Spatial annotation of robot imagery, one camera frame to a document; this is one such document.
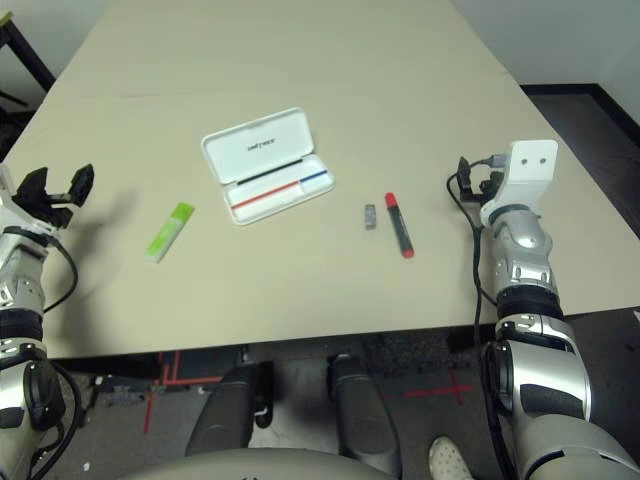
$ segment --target shoe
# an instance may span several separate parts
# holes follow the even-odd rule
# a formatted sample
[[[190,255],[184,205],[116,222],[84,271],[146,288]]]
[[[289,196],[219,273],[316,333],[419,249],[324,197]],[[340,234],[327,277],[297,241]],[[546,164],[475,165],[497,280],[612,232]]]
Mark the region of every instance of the shoe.
[[[429,471],[433,480],[473,480],[460,450],[449,437],[438,437],[431,444]]]

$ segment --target eraser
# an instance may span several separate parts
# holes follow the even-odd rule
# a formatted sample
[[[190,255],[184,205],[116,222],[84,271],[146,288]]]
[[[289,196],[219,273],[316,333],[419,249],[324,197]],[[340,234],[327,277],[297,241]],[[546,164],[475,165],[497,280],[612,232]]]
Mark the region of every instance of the eraser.
[[[376,228],[376,206],[368,203],[364,206],[364,228],[373,230]]]
[[[188,203],[179,203],[145,250],[144,258],[154,263],[162,260],[194,210]]]

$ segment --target wall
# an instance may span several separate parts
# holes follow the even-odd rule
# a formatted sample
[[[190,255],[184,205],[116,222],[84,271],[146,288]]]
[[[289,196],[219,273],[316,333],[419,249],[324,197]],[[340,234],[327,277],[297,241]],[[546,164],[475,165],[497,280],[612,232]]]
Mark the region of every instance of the wall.
[[[640,123],[637,0],[452,0],[519,83],[600,83]]]
[[[13,21],[57,77],[69,63],[109,0],[0,0]],[[44,91],[8,46],[0,50],[0,89],[37,107]],[[18,110],[4,100],[0,105]]]

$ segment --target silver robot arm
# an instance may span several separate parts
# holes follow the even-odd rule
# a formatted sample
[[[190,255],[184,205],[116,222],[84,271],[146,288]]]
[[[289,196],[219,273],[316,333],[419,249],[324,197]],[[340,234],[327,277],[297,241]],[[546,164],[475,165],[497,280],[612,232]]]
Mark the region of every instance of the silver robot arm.
[[[463,201],[483,204],[491,232],[498,322],[483,354],[489,397],[512,429],[519,479],[640,479],[640,469],[616,440],[589,423],[591,386],[575,335],[563,321],[549,263],[550,236],[535,214],[553,178],[557,144],[520,141],[486,164],[500,167],[470,189],[459,168]]]
[[[14,192],[7,167],[0,165],[2,480],[31,476],[32,467],[45,453],[45,449],[38,449],[41,440],[53,427],[60,433],[65,413],[58,380],[60,367],[47,360],[42,341],[46,310],[40,279],[49,246],[62,248],[57,232],[68,225],[72,216],[68,208],[53,205],[81,206],[93,185],[93,169],[88,165],[79,170],[69,192],[62,195],[46,193],[46,176],[46,168],[32,172]]]

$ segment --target red marker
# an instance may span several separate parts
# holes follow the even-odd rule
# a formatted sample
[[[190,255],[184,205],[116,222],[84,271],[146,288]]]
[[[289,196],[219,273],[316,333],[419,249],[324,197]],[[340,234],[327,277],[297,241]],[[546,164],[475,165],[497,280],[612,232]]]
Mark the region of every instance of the red marker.
[[[402,256],[404,258],[411,258],[414,253],[413,245],[411,245],[409,232],[407,232],[407,226],[404,224],[404,219],[400,213],[400,207],[398,207],[396,196],[389,192],[384,196],[384,200],[387,202],[387,210],[389,210],[389,215],[391,215],[391,223],[393,223],[393,229],[396,231],[396,237],[398,237]]]

